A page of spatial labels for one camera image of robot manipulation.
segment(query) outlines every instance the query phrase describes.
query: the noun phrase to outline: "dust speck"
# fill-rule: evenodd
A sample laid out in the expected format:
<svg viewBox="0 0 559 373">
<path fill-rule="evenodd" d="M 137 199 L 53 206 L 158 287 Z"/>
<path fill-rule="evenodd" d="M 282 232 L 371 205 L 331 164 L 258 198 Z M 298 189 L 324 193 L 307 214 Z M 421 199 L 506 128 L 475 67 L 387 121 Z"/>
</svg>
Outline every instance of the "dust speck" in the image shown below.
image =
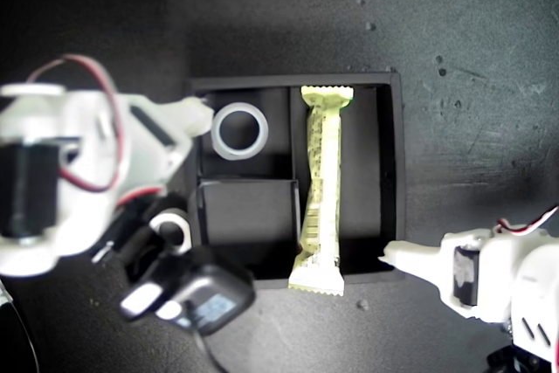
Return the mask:
<svg viewBox="0 0 559 373">
<path fill-rule="evenodd" d="M 357 301 L 356 306 L 359 310 L 367 311 L 370 309 L 369 302 L 366 299 L 360 299 Z"/>
</svg>

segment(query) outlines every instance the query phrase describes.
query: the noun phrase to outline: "black cable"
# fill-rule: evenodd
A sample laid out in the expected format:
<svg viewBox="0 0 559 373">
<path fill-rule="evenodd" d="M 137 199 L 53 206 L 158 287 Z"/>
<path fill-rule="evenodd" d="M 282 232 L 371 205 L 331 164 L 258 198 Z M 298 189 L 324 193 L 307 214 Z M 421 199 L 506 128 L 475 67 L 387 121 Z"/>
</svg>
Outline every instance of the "black cable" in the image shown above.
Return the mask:
<svg viewBox="0 0 559 373">
<path fill-rule="evenodd" d="M 210 346 L 205 338 L 200 334 L 200 330 L 197 327 L 197 322 L 191 309 L 190 305 L 187 303 L 187 317 L 192 325 L 192 336 L 194 337 L 194 341 L 196 342 L 196 346 L 203 354 L 204 358 L 208 361 L 208 363 L 213 367 L 213 369 L 217 373 L 229 373 L 229 371 L 221 365 L 221 363 L 217 360 L 217 358 L 211 352 Z"/>
<path fill-rule="evenodd" d="M 229 373 L 213 355 L 208 342 L 205 340 L 202 334 L 200 334 L 200 331 L 197 328 L 192 329 L 192 335 L 194 336 L 194 341 L 196 341 L 198 349 L 204 355 L 206 360 L 208 360 L 208 362 L 211 364 L 211 367 L 213 367 L 214 370 L 218 373 Z"/>
</svg>

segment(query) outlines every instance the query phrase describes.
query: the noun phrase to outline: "black divider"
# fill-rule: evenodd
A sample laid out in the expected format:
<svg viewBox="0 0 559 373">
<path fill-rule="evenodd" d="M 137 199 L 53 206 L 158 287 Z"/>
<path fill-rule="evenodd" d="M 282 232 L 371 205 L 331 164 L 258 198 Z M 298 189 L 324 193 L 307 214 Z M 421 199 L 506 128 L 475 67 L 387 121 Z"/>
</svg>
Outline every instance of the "black divider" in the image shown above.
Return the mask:
<svg viewBox="0 0 559 373">
<path fill-rule="evenodd" d="M 397 278 L 377 259 L 390 240 L 404 236 L 404 144 L 395 73 L 195 80 L 195 94 L 216 110 L 236 101 L 258 107 L 270 135 L 259 155 L 236 162 L 215 154 L 208 135 L 198 142 L 194 242 L 237 259 L 261 287 L 286 285 L 310 184 L 302 85 L 355 90 L 342 110 L 342 274 L 348 283 Z"/>
</svg>

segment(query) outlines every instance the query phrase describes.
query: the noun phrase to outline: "tape roll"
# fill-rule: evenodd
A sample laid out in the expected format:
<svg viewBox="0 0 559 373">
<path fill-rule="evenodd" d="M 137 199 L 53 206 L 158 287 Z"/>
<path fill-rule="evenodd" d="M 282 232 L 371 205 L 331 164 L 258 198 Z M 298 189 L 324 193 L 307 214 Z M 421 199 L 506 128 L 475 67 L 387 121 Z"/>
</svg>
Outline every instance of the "tape roll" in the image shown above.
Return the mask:
<svg viewBox="0 0 559 373">
<path fill-rule="evenodd" d="M 254 143 L 246 149 L 234 149 L 225 144 L 221 137 L 221 124 L 233 113 L 246 113 L 252 116 L 259 125 L 259 135 Z M 228 161 L 250 159 L 257 155 L 268 141 L 268 121 L 262 111 L 246 102 L 234 102 L 219 110 L 211 125 L 211 144 L 218 155 Z"/>
</svg>

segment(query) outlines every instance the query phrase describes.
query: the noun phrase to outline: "yellow wrapper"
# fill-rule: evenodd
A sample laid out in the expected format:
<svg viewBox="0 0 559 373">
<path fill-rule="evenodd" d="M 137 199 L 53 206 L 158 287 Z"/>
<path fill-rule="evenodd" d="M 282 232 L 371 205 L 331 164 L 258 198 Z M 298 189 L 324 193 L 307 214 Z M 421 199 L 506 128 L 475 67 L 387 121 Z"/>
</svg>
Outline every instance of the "yellow wrapper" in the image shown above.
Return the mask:
<svg viewBox="0 0 559 373">
<path fill-rule="evenodd" d="M 347 86 L 303 86 L 303 100 L 311 107 L 307 122 L 308 166 L 311 188 L 300 244 L 289 276 L 289 288 L 343 295 L 340 274 L 340 110 L 353 99 Z"/>
</svg>

